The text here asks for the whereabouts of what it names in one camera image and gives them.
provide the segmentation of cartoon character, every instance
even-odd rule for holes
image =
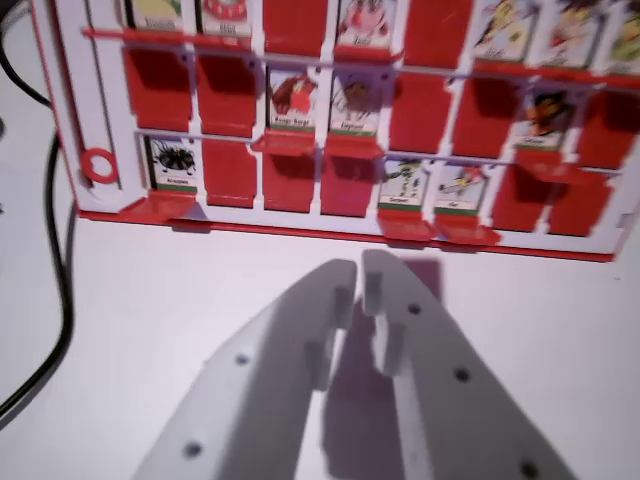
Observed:
[[[556,131],[554,120],[569,109],[566,96],[567,92],[536,95],[533,106],[527,109],[527,118],[531,122],[529,135],[541,137]]]
[[[551,48],[557,56],[577,48],[589,35],[589,19],[594,0],[570,0],[560,12],[560,19],[551,32]]]
[[[333,106],[344,113],[348,121],[363,121],[372,108],[369,87],[363,82],[353,82],[333,97]]]
[[[640,2],[630,2],[629,8],[631,12],[611,50],[611,58],[620,62],[633,62],[640,58]]]
[[[440,185],[438,190],[442,193],[455,193],[461,197],[470,185],[481,182],[483,179],[484,176],[479,166],[462,167],[451,185]]]
[[[340,23],[338,34],[351,29],[356,35],[371,37],[374,34],[385,36],[389,33],[386,21],[386,8],[383,0],[351,0],[344,20]]]
[[[276,112],[286,115],[290,111],[297,111],[308,115],[311,111],[311,94],[318,84],[306,75],[287,78],[271,95]]]
[[[240,22],[247,19],[247,0],[204,0],[202,7],[218,20]]]
[[[522,45],[526,41],[525,27],[519,19],[516,0],[500,0],[495,7],[488,7],[493,16],[482,32],[476,47],[489,45],[494,41],[501,45]]]
[[[402,160],[399,164],[400,166],[400,171],[399,172],[393,172],[393,173],[388,173],[387,174],[387,180],[390,180],[392,178],[398,178],[398,177],[402,177],[402,186],[401,186],[401,191],[400,191],[400,196],[401,197],[406,197],[406,196],[410,196],[411,198],[416,198],[418,196],[418,187],[420,186],[420,177],[416,176],[415,179],[413,179],[413,182],[411,181],[411,179],[413,178],[413,176],[418,173],[418,170],[420,169],[420,160]],[[411,186],[411,195],[407,195],[407,191],[409,190],[409,186]]]
[[[193,161],[193,153],[186,148],[170,147],[163,141],[154,141],[158,147],[158,154],[153,156],[154,163],[160,163],[163,172],[169,170],[184,170],[187,175],[193,175],[196,163]]]
[[[135,0],[136,8],[149,17],[172,17],[180,15],[180,0]]]

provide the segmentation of spider card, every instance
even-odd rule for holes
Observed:
[[[313,131],[318,84],[306,69],[269,69],[269,126]]]
[[[573,112],[566,91],[533,89],[525,96],[526,119],[518,125],[516,146],[558,150]]]
[[[388,47],[396,16],[396,0],[341,0],[340,45]]]
[[[151,30],[181,30],[180,0],[124,0],[129,26]]]
[[[640,1],[627,3],[609,60],[613,73],[640,75]]]
[[[602,21],[598,0],[557,0],[556,21],[542,57],[545,65],[586,68],[595,52]]]
[[[435,213],[477,215],[487,177],[478,165],[445,165],[438,185]]]
[[[378,207],[420,211],[429,178],[422,168],[422,161],[415,158],[387,159],[384,170]]]
[[[536,14],[529,0],[483,0],[481,32],[473,56],[521,62],[531,38]]]
[[[194,152],[187,139],[145,136],[143,143],[152,188],[197,192]]]
[[[252,0],[197,0],[203,33],[229,37],[251,36]]]
[[[372,73],[338,73],[333,79],[331,131],[345,135],[375,136],[382,88]]]

